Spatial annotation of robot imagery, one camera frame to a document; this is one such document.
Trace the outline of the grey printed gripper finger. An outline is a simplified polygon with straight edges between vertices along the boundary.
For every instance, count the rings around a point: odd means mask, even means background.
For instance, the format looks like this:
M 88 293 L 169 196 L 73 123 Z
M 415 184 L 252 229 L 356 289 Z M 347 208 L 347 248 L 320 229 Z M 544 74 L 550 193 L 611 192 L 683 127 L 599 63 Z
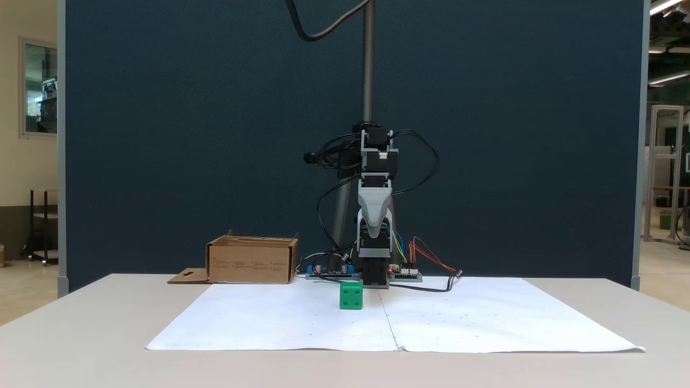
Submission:
M 380 227 L 389 210 L 392 188 L 359 187 L 357 194 L 358 204 L 367 225 Z

